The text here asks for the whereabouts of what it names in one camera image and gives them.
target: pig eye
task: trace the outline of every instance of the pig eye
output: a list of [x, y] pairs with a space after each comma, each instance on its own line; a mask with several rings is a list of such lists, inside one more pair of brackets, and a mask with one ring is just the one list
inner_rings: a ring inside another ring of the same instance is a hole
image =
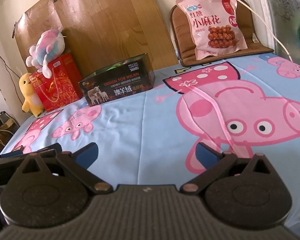
[[274, 133], [274, 124], [270, 120], [259, 121], [255, 125], [255, 130], [261, 136], [268, 137]]
[[236, 134], [236, 135], [239, 135], [242, 132], [244, 132], [245, 124], [241, 121], [238, 121], [238, 120], [230, 120], [227, 123], [227, 128], [228, 128], [229, 132], [231, 132], [233, 134]]

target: wooden headboard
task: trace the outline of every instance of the wooden headboard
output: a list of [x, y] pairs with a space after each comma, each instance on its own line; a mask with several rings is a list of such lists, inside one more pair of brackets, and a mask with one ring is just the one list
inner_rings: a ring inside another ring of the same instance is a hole
[[40, 0], [16, 24], [23, 61], [41, 33], [58, 27], [83, 77], [145, 52], [153, 69], [178, 63], [155, 0]]

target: pig snout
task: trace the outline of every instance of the pig snout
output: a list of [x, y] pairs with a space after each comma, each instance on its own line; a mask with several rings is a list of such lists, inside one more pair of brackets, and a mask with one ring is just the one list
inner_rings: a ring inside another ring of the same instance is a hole
[[282, 70], [280, 68], [278, 68], [277, 73], [279, 76], [286, 77], [286, 78], [297, 78], [298, 77], [297, 72], [293, 73], [291, 71]]
[[283, 106], [283, 116], [292, 130], [300, 132], [300, 103], [287, 101]]
[[52, 138], [58, 138], [61, 136], [62, 127], [58, 127], [52, 134]]

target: snack bag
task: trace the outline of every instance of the snack bag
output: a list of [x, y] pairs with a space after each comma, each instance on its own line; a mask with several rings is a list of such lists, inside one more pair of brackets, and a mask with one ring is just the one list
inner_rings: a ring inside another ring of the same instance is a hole
[[176, 0], [187, 15], [197, 60], [247, 49], [235, 10], [236, 0]]

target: frosted glass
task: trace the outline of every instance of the frosted glass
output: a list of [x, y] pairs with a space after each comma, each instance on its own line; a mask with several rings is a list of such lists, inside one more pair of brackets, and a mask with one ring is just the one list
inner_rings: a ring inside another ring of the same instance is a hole
[[[300, 65], [300, 0], [268, 0], [274, 34]], [[276, 42], [277, 55], [288, 58]]]

